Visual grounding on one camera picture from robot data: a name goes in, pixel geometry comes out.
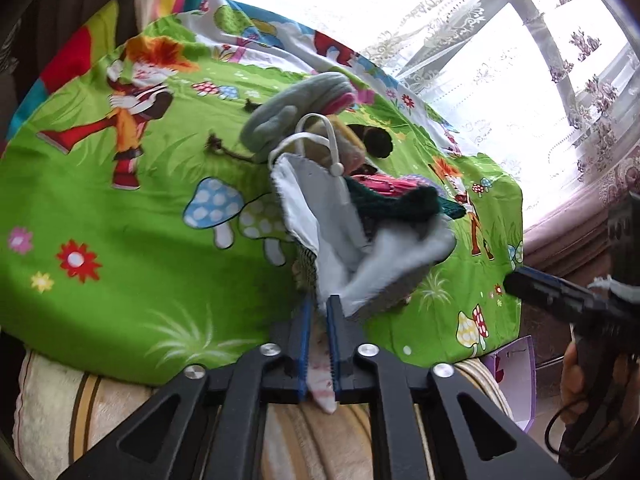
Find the person's right hand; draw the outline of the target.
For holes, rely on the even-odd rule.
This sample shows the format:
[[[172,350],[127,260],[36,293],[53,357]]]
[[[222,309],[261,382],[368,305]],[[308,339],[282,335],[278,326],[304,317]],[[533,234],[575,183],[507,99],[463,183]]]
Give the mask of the person's right hand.
[[[625,426],[634,426],[639,418],[639,370],[629,373],[626,356],[619,356],[613,372],[613,382],[625,388],[625,399],[620,416]],[[578,416],[587,408],[585,374],[578,364],[578,351],[574,341],[570,342],[563,356],[561,375],[561,402],[563,411],[560,419],[565,425],[574,424]]]

